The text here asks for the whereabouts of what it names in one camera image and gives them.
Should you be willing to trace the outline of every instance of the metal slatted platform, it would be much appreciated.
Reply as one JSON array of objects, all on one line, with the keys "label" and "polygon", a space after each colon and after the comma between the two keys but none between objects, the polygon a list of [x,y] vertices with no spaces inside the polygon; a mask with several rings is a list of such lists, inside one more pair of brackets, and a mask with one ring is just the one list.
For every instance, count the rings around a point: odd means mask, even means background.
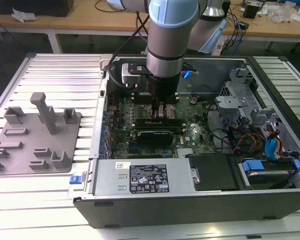
[{"label": "metal slatted platform", "polygon": [[0,98],[0,129],[7,106],[36,110],[26,101],[33,91],[45,91],[56,112],[75,105],[83,114],[71,172],[0,177],[0,239],[170,240],[262,239],[300,240],[300,211],[281,220],[215,222],[171,226],[93,229],[68,200],[69,176],[88,166],[88,154],[98,100],[100,55],[38,54],[27,58]]},{"label": "metal slatted platform", "polygon": [[[289,62],[278,57],[254,57],[263,68],[276,89],[300,120],[300,73]],[[267,107],[272,107],[264,92],[258,89]]]}]

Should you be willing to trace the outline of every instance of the white plastic bag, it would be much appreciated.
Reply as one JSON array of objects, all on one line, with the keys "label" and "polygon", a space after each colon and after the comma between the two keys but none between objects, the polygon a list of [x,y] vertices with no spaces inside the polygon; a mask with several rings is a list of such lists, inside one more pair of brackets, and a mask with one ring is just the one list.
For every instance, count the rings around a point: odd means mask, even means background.
[{"label": "white plastic bag", "polygon": [[292,15],[296,12],[294,9],[295,3],[286,1],[282,6],[279,7],[278,10],[272,11],[269,14],[269,18],[274,23],[291,21]]},{"label": "white plastic bag", "polygon": [[13,14],[12,17],[14,17],[15,19],[17,19],[18,21],[24,23],[24,20],[28,20],[28,21],[35,21],[36,17],[34,13],[26,13],[26,12],[22,12],[22,11],[17,11],[13,8]]}]

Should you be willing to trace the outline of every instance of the motherboard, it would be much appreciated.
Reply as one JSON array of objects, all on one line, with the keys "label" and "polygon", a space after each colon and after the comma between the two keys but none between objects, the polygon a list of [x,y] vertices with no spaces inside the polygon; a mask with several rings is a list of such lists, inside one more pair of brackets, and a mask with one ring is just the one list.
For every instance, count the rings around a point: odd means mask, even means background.
[{"label": "motherboard", "polygon": [[151,120],[150,104],[135,104],[135,100],[128,97],[113,100],[112,103],[108,111],[113,159],[184,158],[187,154],[216,152],[213,139],[205,127],[206,102],[199,101],[199,96],[180,95],[177,103],[166,105],[167,119],[181,121],[182,127],[173,135],[171,144],[157,146],[139,144],[133,138],[136,122]]}]

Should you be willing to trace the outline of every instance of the white sticker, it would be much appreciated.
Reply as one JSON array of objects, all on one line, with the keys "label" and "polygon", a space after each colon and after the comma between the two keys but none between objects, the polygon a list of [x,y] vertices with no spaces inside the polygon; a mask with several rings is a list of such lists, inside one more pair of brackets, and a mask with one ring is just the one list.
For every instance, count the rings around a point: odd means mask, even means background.
[{"label": "white sticker", "polygon": [[131,162],[128,161],[117,161],[115,163],[115,168],[116,169],[129,169],[131,165]]}]

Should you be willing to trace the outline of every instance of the clear plastic bag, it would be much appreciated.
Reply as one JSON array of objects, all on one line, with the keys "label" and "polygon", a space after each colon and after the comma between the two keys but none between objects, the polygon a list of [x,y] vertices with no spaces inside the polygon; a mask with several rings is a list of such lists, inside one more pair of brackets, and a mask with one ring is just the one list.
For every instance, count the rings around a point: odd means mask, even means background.
[{"label": "clear plastic bag", "polygon": [[273,23],[291,21],[293,13],[296,12],[294,6],[295,3],[286,1],[282,6],[278,8],[278,10],[270,12],[269,18]]}]

